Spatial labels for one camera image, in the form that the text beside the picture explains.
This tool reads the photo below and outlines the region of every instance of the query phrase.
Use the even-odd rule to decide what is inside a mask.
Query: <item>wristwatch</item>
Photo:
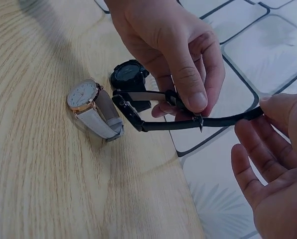
[[[114,68],[110,77],[113,88],[118,91],[146,91],[145,78],[149,72],[137,60],[129,60]],[[138,113],[151,108],[150,101],[131,102]]]
[[[76,119],[106,141],[124,134],[124,124],[103,87],[93,78],[76,85],[67,96],[67,104]]]
[[[253,120],[263,114],[260,107],[254,108],[250,111],[223,118],[207,118],[202,117],[201,114],[195,114],[189,111],[183,101],[180,99],[177,92],[174,91],[113,91],[112,101],[116,107],[122,112],[126,119],[133,125],[133,127],[142,132],[155,130],[178,130],[198,127],[201,132],[203,127],[226,127],[235,125],[239,120]],[[130,102],[133,101],[159,101],[167,102],[171,106],[178,107],[181,111],[191,117],[189,120],[173,121],[173,122],[147,122],[130,107]]]

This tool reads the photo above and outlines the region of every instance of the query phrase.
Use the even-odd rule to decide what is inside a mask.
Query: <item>watch buckle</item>
[[[204,125],[204,119],[202,117],[201,114],[195,114],[195,119],[197,119],[199,121],[199,129],[200,129],[200,132],[203,133],[203,125]]]

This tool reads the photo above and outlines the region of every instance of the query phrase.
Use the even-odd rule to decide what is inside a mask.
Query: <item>watch lug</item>
[[[74,118],[75,118],[76,120],[79,119],[76,111],[73,112],[73,115],[74,115]]]

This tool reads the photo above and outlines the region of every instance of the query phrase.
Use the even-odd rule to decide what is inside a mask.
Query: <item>hand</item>
[[[265,116],[252,122],[241,120],[235,126],[241,145],[232,148],[233,172],[253,209],[260,235],[297,239],[297,94],[274,95],[260,106]],[[248,155],[266,186],[255,176]]]
[[[159,90],[174,90],[175,85],[189,110],[209,116],[225,78],[212,28],[176,0],[106,2],[123,43],[155,77]],[[154,117],[177,113],[167,103],[152,110]]]

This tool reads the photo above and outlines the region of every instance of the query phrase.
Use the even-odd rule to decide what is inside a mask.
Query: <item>floor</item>
[[[211,117],[252,109],[264,95],[297,93],[297,0],[180,3],[212,25],[221,43],[226,79]],[[239,142],[233,128],[170,133],[207,238],[260,238],[231,169],[230,150]]]

